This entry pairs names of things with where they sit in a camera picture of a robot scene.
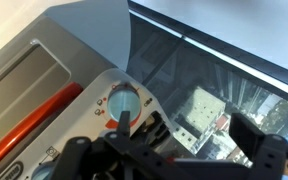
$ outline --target orange hose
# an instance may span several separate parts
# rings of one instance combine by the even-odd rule
[[[83,91],[77,83],[70,83],[65,88],[54,94],[18,125],[16,125],[3,139],[0,140],[0,161],[34,128],[40,125],[50,115],[75,99]]]

